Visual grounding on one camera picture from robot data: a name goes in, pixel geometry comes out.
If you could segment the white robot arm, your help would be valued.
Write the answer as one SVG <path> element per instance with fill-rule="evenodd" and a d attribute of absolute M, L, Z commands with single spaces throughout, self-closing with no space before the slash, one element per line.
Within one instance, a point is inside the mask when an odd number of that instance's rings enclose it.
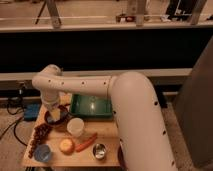
<path fill-rule="evenodd" d="M 178 171 L 156 92 L 145 75 L 66 77 L 50 64 L 34 75 L 32 85 L 49 111 L 59 106 L 61 92 L 109 99 L 127 171 Z"/>

